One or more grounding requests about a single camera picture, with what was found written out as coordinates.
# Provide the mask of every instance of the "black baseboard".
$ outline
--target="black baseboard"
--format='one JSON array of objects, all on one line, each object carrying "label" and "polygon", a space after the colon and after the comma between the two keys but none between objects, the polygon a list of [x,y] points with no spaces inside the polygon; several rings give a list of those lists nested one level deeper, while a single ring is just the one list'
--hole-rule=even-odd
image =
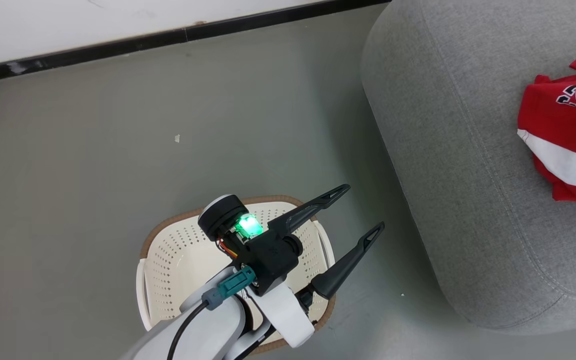
[{"label": "black baseboard", "polygon": [[142,50],[149,50],[173,44],[243,32],[245,30],[270,27],[346,10],[359,9],[370,5],[388,3],[390,0],[326,0],[303,6],[290,7],[267,13],[252,14],[224,21],[203,23],[181,29],[158,32],[137,38],[101,43],[85,48],[76,48],[55,54],[39,55],[0,63],[0,79],[37,73],[48,69],[71,66],[93,60],[116,57]]}]

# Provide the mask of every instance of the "plastic laundry basket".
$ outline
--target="plastic laundry basket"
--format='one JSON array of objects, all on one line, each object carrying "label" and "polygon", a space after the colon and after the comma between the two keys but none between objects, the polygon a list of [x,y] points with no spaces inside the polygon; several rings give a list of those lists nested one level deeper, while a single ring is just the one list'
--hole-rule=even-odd
[{"label": "plastic laundry basket", "polygon": [[[270,220],[302,204],[283,195],[246,198],[242,202],[264,230]],[[181,303],[231,262],[197,225],[201,212],[202,209],[197,209],[166,219],[150,232],[143,244],[136,287],[139,314],[146,330],[159,321],[179,316]],[[313,276],[331,267],[335,258],[326,231],[316,217],[306,221],[294,234],[303,244],[303,253],[297,267],[288,274],[286,283],[297,292],[306,287]],[[246,301],[256,328],[261,324],[261,314],[252,300],[246,298]],[[334,305],[335,297],[327,301],[314,294],[308,317],[317,322],[316,331],[326,324]],[[275,332],[254,353],[285,344],[281,335]]]}]

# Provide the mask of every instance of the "gray upholstered pouf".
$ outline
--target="gray upholstered pouf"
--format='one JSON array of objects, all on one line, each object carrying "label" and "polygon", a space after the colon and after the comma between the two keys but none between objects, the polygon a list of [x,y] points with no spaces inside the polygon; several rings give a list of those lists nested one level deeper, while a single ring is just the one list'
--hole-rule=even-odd
[{"label": "gray upholstered pouf", "polygon": [[362,73],[439,285],[478,326],[576,328],[576,203],[517,136],[526,85],[572,73],[576,1],[396,0]]}]

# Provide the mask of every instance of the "green led light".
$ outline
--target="green led light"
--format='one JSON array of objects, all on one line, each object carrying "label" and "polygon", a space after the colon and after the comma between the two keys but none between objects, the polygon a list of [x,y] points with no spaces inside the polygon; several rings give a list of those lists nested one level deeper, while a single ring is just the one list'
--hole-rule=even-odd
[{"label": "green led light", "polygon": [[253,239],[263,233],[264,229],[259,225],[255,215],[243,214],[235,224],[235,231],[241,235],[242,239]]}]

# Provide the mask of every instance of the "white stripe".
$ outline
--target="white stripe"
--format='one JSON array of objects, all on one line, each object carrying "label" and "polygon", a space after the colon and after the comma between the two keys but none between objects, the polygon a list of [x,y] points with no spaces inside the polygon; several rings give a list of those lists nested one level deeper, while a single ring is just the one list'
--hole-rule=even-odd
[{"label": "white stripe", "polygon": [[548,171],[562,182],[576,187],[576,152],[546,141],[526,130],[518,129],[517,135],[537,155]]}]

